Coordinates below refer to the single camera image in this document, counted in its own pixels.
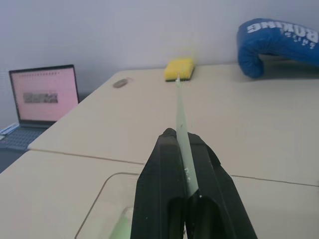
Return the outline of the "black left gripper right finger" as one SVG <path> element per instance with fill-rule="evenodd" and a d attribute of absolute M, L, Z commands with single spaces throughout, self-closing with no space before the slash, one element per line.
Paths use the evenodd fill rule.
<path fill-rule="evenodd" d="M 188 239 L 258 239 L 232 178 L 196 134 L 189 141 L 198 190 L 188 200 Z"/>

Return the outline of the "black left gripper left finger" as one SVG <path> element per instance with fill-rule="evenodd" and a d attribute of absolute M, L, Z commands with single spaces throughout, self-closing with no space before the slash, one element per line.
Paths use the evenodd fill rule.
<path fill-rule="evenodd" d="M 187 188 L 176 131 L 157 139 L 136 184 L 130 239 L 187 239 Z"/>

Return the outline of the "pale green stick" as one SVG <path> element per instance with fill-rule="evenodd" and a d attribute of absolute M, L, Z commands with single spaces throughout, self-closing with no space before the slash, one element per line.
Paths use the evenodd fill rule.
<path fill-rule="evenodd" d="M 191 146 L 187 130 L 186 116 L 184 112 L 182 82 L 180 76 L 176 81 L 176 137 L 183 161 L 184 173 L 186 177 L 187 195 L 190 198 L 199 189 Z"/>

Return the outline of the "clear acrylic tray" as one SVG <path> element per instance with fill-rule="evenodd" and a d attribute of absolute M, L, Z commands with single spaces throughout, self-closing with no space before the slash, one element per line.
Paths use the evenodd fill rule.
<path fill-rule="evenodd" d="M 116 173 L 103 184 L 75 239 L 109 239 L 122 211 L 134 207 L 139 174 Z"/>

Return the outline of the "grey computer mouse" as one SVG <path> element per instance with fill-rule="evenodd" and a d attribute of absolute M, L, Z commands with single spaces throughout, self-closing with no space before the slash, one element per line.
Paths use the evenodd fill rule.
<path fill-rule="evenodd" d="M 130 78 L 130 77 L 127 77 L 127 78 L 123 78 L 121 80 L 118 80 L 116 81 L 114 84 L 113 84 L 113 88 L 115 89 L 119 89 L 125 85 L 127 85 L 129 82 L 132 82 L 134 79 L 133 78 Z"/>

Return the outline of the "yellow sponge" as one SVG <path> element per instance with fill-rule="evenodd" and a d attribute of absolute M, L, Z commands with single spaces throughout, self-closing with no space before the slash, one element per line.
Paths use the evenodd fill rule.
<path fill-rule="evenodd" d="M 192 58 L 175 59 L 168 63 L 164 70 L 164 79 L 172 82 L 178 78 L 181 81 L 188 81 L 192 77 L 195 64 Z"/>

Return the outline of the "open grey laptop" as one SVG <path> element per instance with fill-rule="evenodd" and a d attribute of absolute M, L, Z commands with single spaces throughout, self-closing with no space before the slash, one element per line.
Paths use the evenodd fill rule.
<path fill-rule="evenodd" d="M 28 146 L 79 104 L 74 65 L 9 71 L 18 125 L 0 139 L 0 149 Z"/>

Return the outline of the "blue boxing glove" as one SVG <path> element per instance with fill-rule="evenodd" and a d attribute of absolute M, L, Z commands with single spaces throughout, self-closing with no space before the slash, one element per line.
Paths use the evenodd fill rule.
<path fill-rule="evenodd" d="M 319 67 L 319 31 L 270 18 L 247 21 L 237 32 L 237 59 L 244 75 L 255 79 L 263 76 L 264 62 L 260 55 Z"/>

